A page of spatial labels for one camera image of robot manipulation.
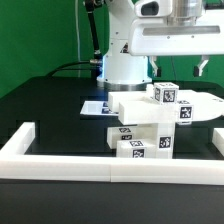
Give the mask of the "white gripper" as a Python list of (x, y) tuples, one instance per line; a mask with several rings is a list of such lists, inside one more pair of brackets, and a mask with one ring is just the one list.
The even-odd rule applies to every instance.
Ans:
[(129, 32), (129, 52), (150, 56), (155, 77), (162, 69), (156, 56), (202, 55), (193, 75), (200, 77), (208, 55), (224, 54), (224, 9), (206, 9), (203, 0), (139, 0)]

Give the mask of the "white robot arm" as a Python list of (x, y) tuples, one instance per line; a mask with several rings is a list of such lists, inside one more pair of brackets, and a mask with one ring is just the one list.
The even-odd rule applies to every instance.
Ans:
[(106, 0), (109, 49), (97, 84), (112, 90), (137, 90), (158, 77), (160, 56), (201, 57), (199, 77), (211, 55), (224, 55), (224, 3), (204, 0)]

